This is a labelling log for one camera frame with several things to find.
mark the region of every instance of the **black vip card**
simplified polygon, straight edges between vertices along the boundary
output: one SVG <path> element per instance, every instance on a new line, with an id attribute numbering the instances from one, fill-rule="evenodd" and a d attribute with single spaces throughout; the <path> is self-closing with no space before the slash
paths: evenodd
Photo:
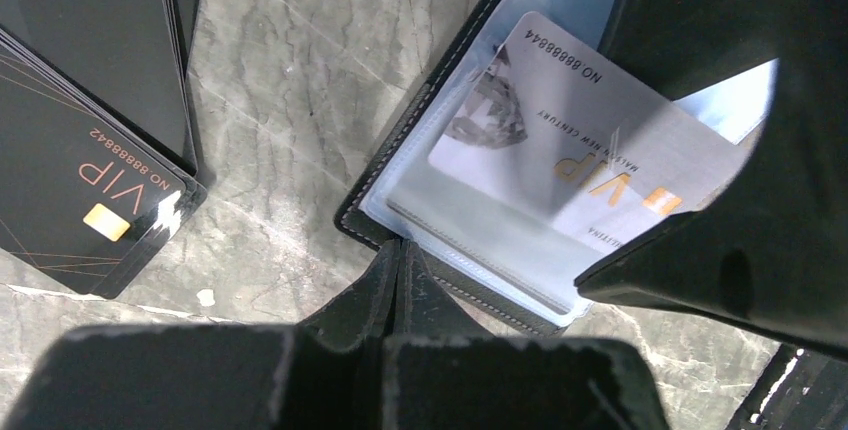
<path id="1" fill-rule="evenodd" d="M 205 189 L 3 32 L 0 102 L 0 248 L 117 296 Z"/>
<path id="2" fill-rule="evenodd" d="M 174 11 L 173 0 L 0 0 L 0 25 L 196 175 Z"/>

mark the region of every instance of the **white vip card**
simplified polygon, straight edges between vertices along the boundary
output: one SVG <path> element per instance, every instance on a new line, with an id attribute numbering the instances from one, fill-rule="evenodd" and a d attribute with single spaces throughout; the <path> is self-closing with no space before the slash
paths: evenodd
<path id="1" fill-rule="evenodd" d="M 693 210 L 746 156 L 533 12 L 480 76 L 428 161 L 608 254 L 667 215 Z"/>

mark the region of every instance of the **marble floor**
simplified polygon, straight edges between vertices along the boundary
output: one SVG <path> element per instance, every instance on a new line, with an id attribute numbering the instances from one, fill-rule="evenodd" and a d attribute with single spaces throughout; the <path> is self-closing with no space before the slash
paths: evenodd
<path id="1" fill-rule="evenodd" d="M 0 254 L 0 416 L 70 328 L 296 322 L 356 279 L 373 253 L 332 214 L 476 1 L 203 0 L 190 78 L 217 184 L 115 301 Z M 676 430 L 723 429 L 776 349 L 705 319 L 602 305 L 567 334 L 633 343 Z"/>

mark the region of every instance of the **gold line pattern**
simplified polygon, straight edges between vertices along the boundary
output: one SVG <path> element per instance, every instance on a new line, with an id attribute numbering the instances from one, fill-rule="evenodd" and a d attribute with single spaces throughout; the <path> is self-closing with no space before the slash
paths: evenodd
<path id="1" fill-rule="evenodd" d="M 26 63 L 20 62 L 20 61 L 17 61 L 17 60 L 13 60 L 12 58 L 6 57 L 4 55 L 0 55 L 0 59 L 2 59 L 2 60 L 0 60 L 0 63 L 2 63 L 3 65 L 6 65 L 7 67 L 11 68 L 12 70 L 14 70 L 14 71 L 20 73 L 21 75 L 29 78 L 30 80 L 34 81 L 35 83 L 38 83 L 42 87 L 52 91 L 53 93 L 59 95 L 60 97 L 67 98 L 68 100 L 71 100 L 72 103 L 75 103 L 75 102 L 73 102 L 73 99 L 67 93 L 65 93 L 61 88 L 59 88 L 55 85 L 48 85 L 47 83 L 42 82 L 41 80 L 33 77 L 32 75 L 26 73 L 25 71 L 21 70 L 20 68 L 12 65 L 11 63 L 9 63 L 9 61 L 11 61 L 13 63 L 21 63 L 23 65 L 26 65 Z M 33 69 L 29 65 L 26 65 L 26 68 Z"/>
<path id="2" fill-rule="evenodd" d="M 21 244 L 21 241 L 18 240 L 18 237 L 16 237 L 14 233 L 12 233 L 12 230 L 9 229 L 9 227 L 6 225 L 6 222 L 4 222 L 2 218 L 0 218 L 0 225 L 3 225 L 3 228 L 5 228 L 7 232 L 9 232 L 9 235 L 12 236 L 12 238 L 15 240 L 15 242 L 18 244 L 18 246 L 21 247 L 21 250 L 23 250 L 24 253 L 26 254 L 26 256 L 29 257 L 29 260 L 32 262 L 32 264 L 34 266 L 38 267 L 38 264 L 35 263 L 35 259 L 32 257 L 32 255 L 30 255 L 30 253 L 27 251 L 27 249 L 24 248 L 23 244 Z"/>
<path id="3" fill-rule="evenodd" d="M 45 271 L 45 272 L 75 273 L 77 275 L 91 275 L 93 277 L 103 277 L 103 278 L 106 277 L 106 275 L 101 275 L 99 273 L 80 272 L 79 270 L 66 270 L 64 268 L 44 268 L 44 267 L 38 267 L 38 266 L 36 266 L 35 268 L 42 270 L 42 271 Z"/>
<path id="4" fill-rule="evenodd" d="M 75 111 L 77 111 L 77 112 L 82 113 L 83 115 L 88 115 L 89 117 L 93 117 L 93 116 L 94 116 L 93 114 L 91 114 L 91 113 L 90 113 L 89 111 L 87 111 L 87 110 L 80 110 L 80 109 L 79 109 L 79 108 L 77 108 L 77 107 L 74 107 L 74 106 L 68 105 L 67 103 L 65 103 L 65 102 L 63 102 L 63 101 L 61 101 L 61 100 L 59 100 L 59 99 L 57 99 L 57 98 L 53 98 L 53 97 L 51 97 L 50 95 L 47 95 L 47 94 L 46 94 L 46 93 L 44 93 L 44 92 L 39 92 L 38 90 L 36 90 L 36 89 L 34 89 L 34 88 L 32 88 L 32 87 L 28 87 L 28 86 L 24 85 L 23 83 L 20 83 L 20 82 L 17 82 L 17 81 L 15 81 L 15 80 L 12 80 L 11 78 L 4 77 L 3 75 L 0 75 L 0 78 L 2 78 L 3 80 L 8 80 L 9 82 L 14 83 L 15 85 L 19 85 L 19 86 L 21 86 L 21 87 L 24 87 L 24 88 L 26 88 L 27 90 L 32 90 L 33 92 L 35 92 L 35 93 L 37 93 L 37 94 L 39 94 L 39 95 L 42 95 L 42 96 L 44 96 L 44 97 L 47 97 L 47 98 L 49 98 L 50 100 L 53 100 L 54 102 L 59 102 L 59 103 L 61 103 L 62 105 L 64 105 L 64 106 L 68 107 L 68 108 L 71 108 L 71 109 L 73 109 L 73 110 L 75 110 Z"/>
<path id="5" fill-rule="evenodd" d="M 23 253 L 23 252 L 9 252 L 12 255 Z M 37 253 L 37 252 L 29 252 L 30 255 L 39 255 L 44 257 L 66 257 L 66 258 L 85 258 L 88 260 L 110 260 L 114 262 L 120 262 L 120 258 L 106 258 L 106 257 L 89 257 L 87 255 L 59 255 L 56 253 Z"/>
<path id="6" fill-rule="evenodd" d="M 41 268 L 65 268 L 65 267 L 91 267 L 93 265 L 117 265 L 121 262 L 101 262 L 101 263 L 64 263 L 60 265 L 42 265 Z"/>

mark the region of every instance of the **vip card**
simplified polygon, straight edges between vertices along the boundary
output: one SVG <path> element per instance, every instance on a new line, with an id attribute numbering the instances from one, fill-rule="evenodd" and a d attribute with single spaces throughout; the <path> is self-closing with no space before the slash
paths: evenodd
<path id="1" fill-rule="evenodd" d="M 0 248 L 76 292 L 114 297 L 205 190 L 0 36 Z"/>
<path id="2" fill-rule="evenodd" d="M 428 161 L 609 254 L 669 214 L 695 209 L 745 157 L 541 14 L 528 13 Z"/>

